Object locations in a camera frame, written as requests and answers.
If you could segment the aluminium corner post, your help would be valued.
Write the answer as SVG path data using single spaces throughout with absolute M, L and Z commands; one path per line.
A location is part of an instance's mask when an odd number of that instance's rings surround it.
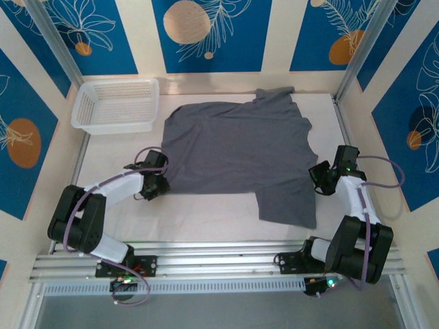
M 71 83 L 79 90 L 84 80 L 68 47 L 40 0 L 23 0 L 26 10 Z
M 397 1 L 398 0 L 380 0 L 378 2 L 377 9 L 372 15 L 364 35 L 346 68 L 336 94 L 333 96 L 335 104 L 339 105 L 341 103 L 350 85 L 357 77 L 357 74 L 363 67 L 364 62 L 376 43 L 376 40 L 391 15 Z

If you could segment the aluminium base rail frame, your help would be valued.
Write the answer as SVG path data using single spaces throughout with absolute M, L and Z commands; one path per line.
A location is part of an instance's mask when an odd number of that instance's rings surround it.
M 155 255 L 155 280 L 277 278 L 280 270 L 274 257 L 301 249 L 301 240 L 241 242 L 131 242 L 136 255 Z M 38 255 L 29 281 L 74 282 L 98 279 L 97 261 L 68 253 L 59 244 L 48 255 Z

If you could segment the white plastic mesh basket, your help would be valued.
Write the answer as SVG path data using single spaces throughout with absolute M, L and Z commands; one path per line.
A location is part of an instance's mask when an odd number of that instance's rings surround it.
M 90 135 L 151 132 L 160 88 L 154 78 L 88 81 L 81 85 L 71 125 Z

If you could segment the grey t-shirt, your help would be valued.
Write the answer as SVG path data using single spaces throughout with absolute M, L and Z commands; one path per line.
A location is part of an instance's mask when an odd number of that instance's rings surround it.
M 314 229 L 311 123 L 293 87 L 259 89 L 246 103 L 180 106 L 165 120 L 162 148 L 173 194 L 254 193 L 264 221 Z

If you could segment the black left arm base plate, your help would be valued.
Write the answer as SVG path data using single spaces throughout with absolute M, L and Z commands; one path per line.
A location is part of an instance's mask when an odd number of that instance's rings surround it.
M 128 260 L 125 260 L 122 263 L 122 265 L 137 272 L 142 277 L 155 277 L 157 260 L 158 257 L 152 255 L 130 256 Z M 104 261 L 98 263 L 95 270 L 96 278 L 118 278 L 131 275 L 132 274 L 129 271 Z

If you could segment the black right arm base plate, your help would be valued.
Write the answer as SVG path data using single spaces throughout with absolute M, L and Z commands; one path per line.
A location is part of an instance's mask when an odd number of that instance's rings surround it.
M 323 273 L 324 263 L 303 252 L 279 253 L 274 257 L 274 264 L 281 274 Z

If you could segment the aluminium lower frame rail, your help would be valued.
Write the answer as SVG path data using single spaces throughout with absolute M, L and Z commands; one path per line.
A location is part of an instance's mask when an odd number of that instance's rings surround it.
M 406 275 L 392 274 L 390 275 L 390 282 L 405 329 L 422 329 Z
M 24 309 L 15 329 L 35 329 L 39 312 L 45 296 L 46 284 L 32 283 Z

